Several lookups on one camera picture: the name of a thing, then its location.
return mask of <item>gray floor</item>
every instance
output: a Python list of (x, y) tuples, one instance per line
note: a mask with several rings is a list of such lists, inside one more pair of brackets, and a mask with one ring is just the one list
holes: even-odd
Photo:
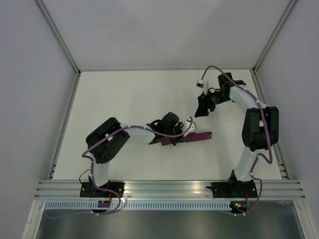
[[(60, 216), (75, 211), (48, 211)], [(42, 218), (39, 239), (303, 239), (295, 210), (260, 202), (244, 217), (214, 211), (120, 211)]]

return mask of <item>table surface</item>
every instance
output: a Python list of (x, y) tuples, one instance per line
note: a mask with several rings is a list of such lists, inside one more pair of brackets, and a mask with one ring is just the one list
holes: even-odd
[[(249, 70), (225, 70), (243, 80), (256, 94)], [(90, 167), (81, 158), (85, 138), (110, 117), (127, 124), (145, 125), (173, 112), (185, 121), (195, 114), (196, 87), (201, 70), (82, 72), (64, 134), (53, 179), (78, 179)], [(210, 87), (219, 88), (217, 70), (207, 72)], [(195, 119), (197, 132), (212, 131), (212, 139), (177, 146), (127, 143), (110, 161), (113, 180), (223, 180), (241, 157), (244, 113), (233, 102), (217, 105), (209, 116)], [(260, 159), (254, 175), (281, 179), (274, 160)]]

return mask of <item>white wall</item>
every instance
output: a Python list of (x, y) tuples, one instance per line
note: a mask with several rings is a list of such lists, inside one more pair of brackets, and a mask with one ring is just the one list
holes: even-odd
[(259, 71), (280, 110), (285, 162), (299, 178), (319, 227), (319, 1), (298, 2)]
[(81, 70), (252, 67), (288, 0), (44, 0)]
[(0, 32), (0, 237), (17, 239), (75, 74), (33, 1), (2, 1)]

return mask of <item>black mounting plate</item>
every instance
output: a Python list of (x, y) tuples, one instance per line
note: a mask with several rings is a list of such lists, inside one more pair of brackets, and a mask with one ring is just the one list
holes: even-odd
[[(123, 197), (124, 183), (122, 182), (109, 182), (101, 188), (111, 189), (117, 192), (121, 198)], [(109, 192), (96, 189), (92, 182), (84, 182), (80, 192), (80, 198), (109, 198), (109, 195)], [(111, 198), (116, 198), (116, 195), (111, 194)]]
[(237, 191), (236, 196), (232, 194), (228, 182), (215, 182), (211, 184), (211, 189), (213, 193), (213, 198), (246, 198), (248, 194), (249, 198), (257, 198), (257, 189), (255, 183), (251, 184), (249, 188), (245, 188), (243, 191)]

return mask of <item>white tabletop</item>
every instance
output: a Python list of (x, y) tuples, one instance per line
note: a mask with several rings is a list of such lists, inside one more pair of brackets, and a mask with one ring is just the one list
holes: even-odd
[[(256, 94), (249, 70), (231, 70)], [(67, 124), (54, 179), (78, 179), (90, 167), (81, 158), (86, 137), (110, 117), (127, 124), (145, 125), (173, 112), (185, 121), (197, 109), (201, 70), (82, 72)], [(218, 87), (220, 73), (206, 74)], [(127, 143), (110, 163), (113, 180), (221, 180), (228, 179), (244, 149), (241, 131), (244, 114), (233, 102), (217, 105), (209, 116), (196, 118), (197, 132), (212, 131), (212, 139), (177, 146)], [(281, 179), (274, 160), (259, 160), (254, 175)]]

